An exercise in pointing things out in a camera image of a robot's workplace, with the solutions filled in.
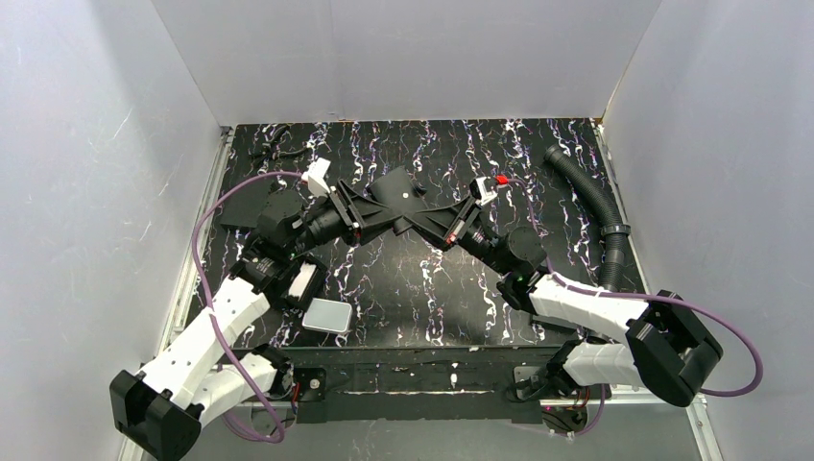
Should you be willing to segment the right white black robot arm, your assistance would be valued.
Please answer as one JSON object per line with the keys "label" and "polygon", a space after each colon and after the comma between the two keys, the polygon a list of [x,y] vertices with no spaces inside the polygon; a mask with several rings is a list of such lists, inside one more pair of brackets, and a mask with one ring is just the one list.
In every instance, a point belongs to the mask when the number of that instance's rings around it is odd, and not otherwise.
{"label": "right white black robot arm", "polygon": [[601,344],[564,343],[537,376],[523,383],[524,398],[622,384],[644,387],[686,407],[700,393],[723,349],[678,298],[643,300],[567,279],[549,268],[533,228],[499,234],[488,218],[473,198],[405,217],[427,242],[441,250],[459,246],[500,274],[497,289],[510,307],[606,338]]}

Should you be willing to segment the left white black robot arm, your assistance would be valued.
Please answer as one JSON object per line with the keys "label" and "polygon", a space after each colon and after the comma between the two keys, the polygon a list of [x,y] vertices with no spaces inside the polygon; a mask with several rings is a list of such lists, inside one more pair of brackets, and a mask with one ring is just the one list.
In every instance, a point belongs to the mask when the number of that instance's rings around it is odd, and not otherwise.
{"label": "left white black robot arm", "polygon": [[326,269],[311,252],[335,239],[365,244],[396,215],[343,183],[313,191],[319,201],[311,209],[295,191],[272,193],[221,286],[205,290],[200,314],[153,360],[112,380],[116,428],[154,458],[180,460],[214,419],[249,398],[268,402],[293,387],[291,363],[274,348],[243,357],[233,350],[273,305],[300,311],[308,330],[349,330],[351,307],[319,298]]}

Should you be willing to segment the white card stack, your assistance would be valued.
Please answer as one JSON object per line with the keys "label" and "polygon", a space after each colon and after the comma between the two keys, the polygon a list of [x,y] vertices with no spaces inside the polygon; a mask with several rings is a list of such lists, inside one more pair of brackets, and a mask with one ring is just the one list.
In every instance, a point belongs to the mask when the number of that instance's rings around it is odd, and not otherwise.
{"label": "white card stack", "polygon": [[354,309],[349,303],[315,298],[304,312],[302,327],[308,330],[347,334]]}

